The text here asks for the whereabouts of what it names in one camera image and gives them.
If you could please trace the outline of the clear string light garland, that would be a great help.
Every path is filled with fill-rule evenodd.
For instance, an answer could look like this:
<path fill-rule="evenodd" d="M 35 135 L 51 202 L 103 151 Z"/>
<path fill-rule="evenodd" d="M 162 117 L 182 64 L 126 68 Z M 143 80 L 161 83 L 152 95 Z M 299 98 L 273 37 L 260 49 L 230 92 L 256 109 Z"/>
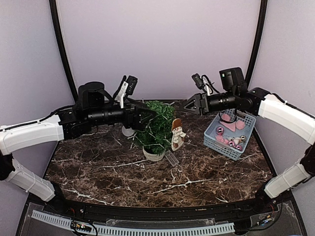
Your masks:
<path fill-rule="evenodd" d="M 171 103 L 151 100 L 140 105 L 141 130 L 131 135 L 132 143 L 142 149 L 145 159 L 161 161 L 171 149 L 175 108 Z"/>

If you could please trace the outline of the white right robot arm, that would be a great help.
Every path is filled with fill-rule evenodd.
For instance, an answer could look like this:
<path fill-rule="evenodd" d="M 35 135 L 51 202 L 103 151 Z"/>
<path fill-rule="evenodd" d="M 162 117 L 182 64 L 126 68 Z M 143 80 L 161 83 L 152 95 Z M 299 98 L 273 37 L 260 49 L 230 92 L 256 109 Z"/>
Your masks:
<path fill-rule="evenodd" d="M 272 141 L 278 148 L 289 142 L 287 151 L 280 154 L 295 154 L 293 144 L 298 150 L 306 148 L 301 156 L 290 158 L 292 166 L 286 166 L 283 172 L 267 181 L 256 193 L 251 203 L 255 213 L 262 213 L 270 205 L 270 200 L 315 176 L 315 117 L 289 104 L 276 93 L 262 88 L 248 89 L 239 67 L 220 71 L 224 92 L 217 91 L 206 75 L 193 74 L 195 85 L 202 92 L 193 95 L 182 109 L 197 115 L 221 112 L 227 109 L 247 112 L 280 125 L 284 130 L 279 135 L 272 135 Z"/>

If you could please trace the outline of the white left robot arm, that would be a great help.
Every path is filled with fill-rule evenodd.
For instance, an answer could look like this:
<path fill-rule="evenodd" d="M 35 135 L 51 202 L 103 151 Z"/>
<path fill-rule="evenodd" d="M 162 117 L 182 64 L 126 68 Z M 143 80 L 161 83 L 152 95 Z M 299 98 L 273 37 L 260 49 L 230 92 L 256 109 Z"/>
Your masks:
<path fill-rule="evenodd" d="M 44 118 L 0 128 L 0 178 L 50 204 L 58 214 L 69 211 L 58 184 L 39 176 L 22 153 L 33 154 L 51 143 L 73 140 L 102 125 L 122 124 L 144 130 L 156 115 L 145 104 L 130 99 L 135 82 L 123 82 L 112 97 L 102 82 L 88 82 L 78 89 L 74 105 L 54 110 Z"/>

